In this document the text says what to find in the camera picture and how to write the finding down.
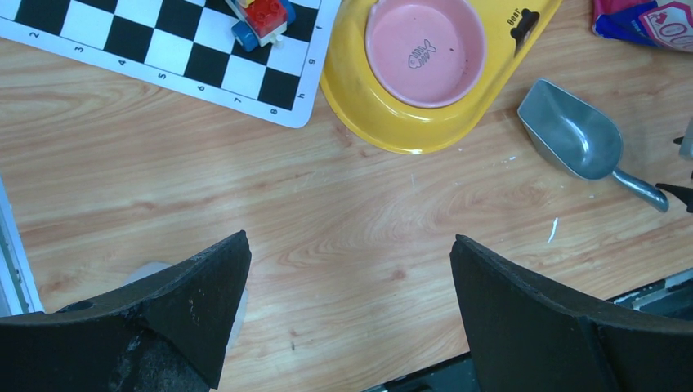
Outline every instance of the red lego brick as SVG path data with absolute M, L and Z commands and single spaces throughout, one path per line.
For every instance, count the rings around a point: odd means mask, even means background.
M 240 11 L 260 38 L 275 31 L 288 19 L 286 8 L 279 0 L 255 0 L 248 8 L 240 7 Z

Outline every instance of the scoop handle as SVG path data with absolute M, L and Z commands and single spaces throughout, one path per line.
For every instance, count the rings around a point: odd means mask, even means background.
M 616 168 L 616 170 L 614 170 L 614 172 L 611 174 L 619 183 L 621 183 L 621 185 L 630 189 L 631 192 L 651 204 L 652 207 L 661 212 L 666 212 L 669 210 L 669 200 L 667 199 L 667 196 L 662 193 L 661 190 L 656 189 L 654 185 L 648 184 L 639 178 L 631 176 L 619 168 Z

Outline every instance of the chessboard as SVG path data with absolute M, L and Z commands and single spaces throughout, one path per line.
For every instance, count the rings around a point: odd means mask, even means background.
M 250 52 L 224 0 L 2 0 L 0 37 L 298 128 L 339 2 L 292 4 L 297 19 L 281 43 Z

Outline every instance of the black square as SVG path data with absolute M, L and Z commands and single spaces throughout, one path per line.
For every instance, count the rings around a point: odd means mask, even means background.
M 234 42 L 234 49 L 231 51 L 231 55 L 245 60 L 251 60 L 258 64 L 267 65 L 271 50 L 272 44 L 268 43 L 264 47 L 256 47 L 252 51 L 245 51 L 238 41 L 236 41 Z
M 192 41 L 201 15 L 202 7 L 192 2 L 163 0 L 156 28 Z
M 268 68 L 265 72 L 265 78 L 262 79 L 257 100 L 278 108 L 291 110 L 300 80 L 298 76 Z
M 104 51 L 144 63 L 154 29 L 114 16 Z
M 15 22 L 60 35 L 68 7 L 69 0 L 24 0 L 17 11 Z
M 207 0 L 204 3 L 204 6 L 206 8 L 212 9 L 214 11 L 219 11 L 222 14 L 227 14 L 227 15 L 233 16 L 234 18 L 237 18 L 234 11 L 231 10 L 231 7 L 229 7 L 229 5 L 226 4 L 226 1 L 224 1 L 224 0 Z
M 221 87 L 230 56 L 222 51 L 193 44 L 186 67 L 186 78 L 191 78 L 214 87 Z
M 115 12 L 115 6 L 118 4 L 118 0 L 79 0 L 79 2 L 106 12 Z
M 296 10 L 296 21 L 286 29 L 284 35 L 310 42 L 315 29 L 315 20 L 318 18 L 318 10 L 297 4 L 293 4 L 293 9 Z

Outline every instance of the metal scoop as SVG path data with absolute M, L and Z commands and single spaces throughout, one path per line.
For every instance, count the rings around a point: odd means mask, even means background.
M 517 110 L 544 158 L 584 180 L 612 175 L 656 209 L 669 209 L 667 197 L 653 185 L 618 168 L 624 141 L 604 113 L 553 83 L 540 79 Z

